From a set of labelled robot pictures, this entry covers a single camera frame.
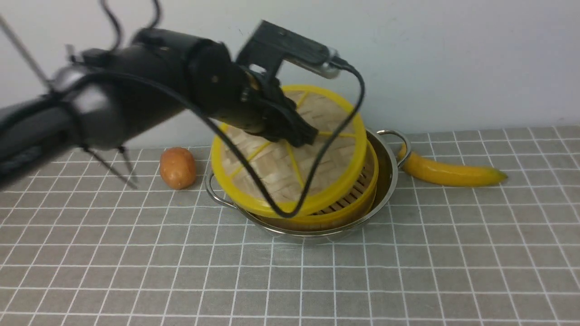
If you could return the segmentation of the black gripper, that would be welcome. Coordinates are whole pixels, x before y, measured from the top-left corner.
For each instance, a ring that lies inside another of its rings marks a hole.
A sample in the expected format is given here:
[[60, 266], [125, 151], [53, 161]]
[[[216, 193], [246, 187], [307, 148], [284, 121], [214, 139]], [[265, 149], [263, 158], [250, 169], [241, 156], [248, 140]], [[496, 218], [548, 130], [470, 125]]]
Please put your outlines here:
[[296, 111], [279, 82], [262, 83], [255, 73], [235, 64], [222, 43], [199, 46], [188, 74], [190, 99], [207, 117], [293, 147], [312, 145], [319, 134]]

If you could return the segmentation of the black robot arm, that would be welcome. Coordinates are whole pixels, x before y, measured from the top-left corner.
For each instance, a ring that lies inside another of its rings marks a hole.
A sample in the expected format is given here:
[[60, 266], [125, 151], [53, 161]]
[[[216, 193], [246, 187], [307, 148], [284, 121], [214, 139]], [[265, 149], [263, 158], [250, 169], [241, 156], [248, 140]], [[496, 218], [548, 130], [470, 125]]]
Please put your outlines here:
[[299, 117], [280, 87], [284, 60], [314, 71], [327, 46], [267, 21], [236, 60], [207, 38], [165, 29], [141, 29], [114, 53], [90, 49], [58, 71], [54, 90], [1, 110], [1, 186], [31, 174], [74, 147], [114, 150], [184, 110], [155, 87], [175, 91], [209, 119], [269, 141], [312, 144], [317, 130]]

